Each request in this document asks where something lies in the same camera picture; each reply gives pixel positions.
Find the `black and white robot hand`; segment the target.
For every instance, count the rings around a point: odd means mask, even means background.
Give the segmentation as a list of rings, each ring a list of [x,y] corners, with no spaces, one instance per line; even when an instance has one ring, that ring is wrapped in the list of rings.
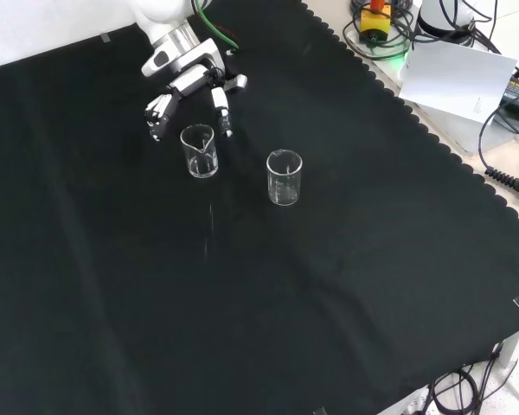
[[[142,73],[150,78],[163,70],[169,70],[174,79],[145,108],[145,119],[154,140],[164,137],[179,101],[205,86],[211,91],[222,136],[233,136],[227,95],[245,89],[247,76],[229,69],[212,39],[207,39],[182,54],[176,51],[170,41],[158,46],[143,65]]]

